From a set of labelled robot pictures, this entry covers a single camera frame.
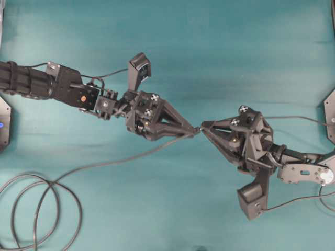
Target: teal cloth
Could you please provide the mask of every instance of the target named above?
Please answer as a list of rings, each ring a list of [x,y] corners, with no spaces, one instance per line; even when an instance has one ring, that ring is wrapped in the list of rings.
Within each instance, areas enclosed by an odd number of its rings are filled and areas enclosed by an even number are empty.
[[[127,67],[143,51],[152,64],[152,78],[140,89],[161,95],[193,126],[236,116],[240,105],[265,116],[323,120],[322,101],[335,87],[333,33],[330,0],[10,0],[0,60],[20,65],[51,60],[101,75]],[[122,95],[127,73],[107,78],[106,86]],[[147,142],[129,133],[122,118],[98,120],[55,100],[1,96],[13,108],[12,142],[0,155],[1,184],[26,171],[56,178],[71,168],[125,158],[168,140]],[[334,147],[320,125],[269,123],[276,144],[316,153]],[[251,181],[202,134],[128,164],[69,176],[62,182],[84,208],[83,228],[71,250],[335,248],[335,214],[315,200],[249,222],[236,190]],[[10,209],[27,182],[0,198],[0,243],[6,247],[15,247]],[[34,210],[43,190],[32,190],[18,205],[16,225],[23,244],[32,240]],[[274,175],[269,206],[317,190],[316,184],[283,184]],[[60,250],[75,229],[75,203],[63,191],[60,195],[60,226],[42,250]],[[52,225],[54,205],[50,194],[38,236]]]

